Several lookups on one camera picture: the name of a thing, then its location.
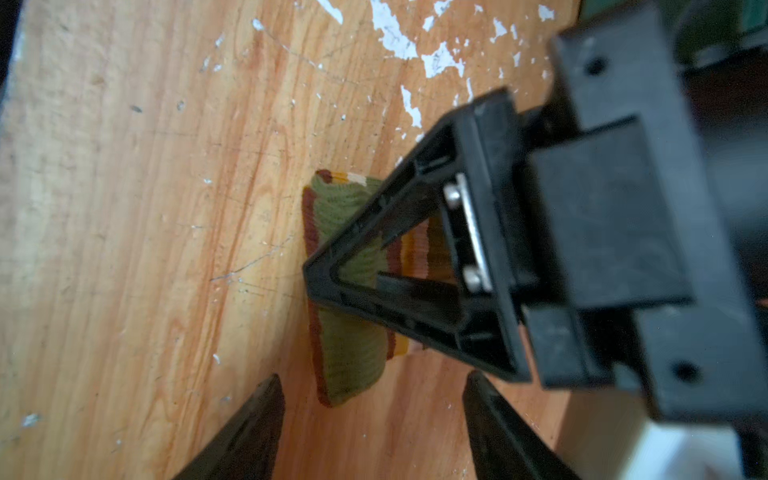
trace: wood grain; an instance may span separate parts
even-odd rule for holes
[[[429,79],[363,0],[332,0],[342,25],[315,0],[27,2],[0,133],[2,477],[170,478],[278,372],[274,478],[472,478],[454,360],[397,359],[317,402],[300,189],[391,171],[422,133],[401,85],[425,128],[470,78],[543,101],[545,42],[576,8],[546,0],[543,22],[538,1],[454,0],[426,32],[432,2],[389,0],[419,54],[459,49],[464,77]],[[522,45],[491,43],[493,18]],[[554,442],[567,395],[502,388]]]

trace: screw hole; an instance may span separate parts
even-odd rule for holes
[[[608,66],[608,60],[603,57],[593,58],[589,63],[584,66],[584,71],[590,77],[597,77],[605,71]]]
[[[677,362],[672,365],[672,372],[681,382],[698,383],[701,381],[699,367],[691,362]]]

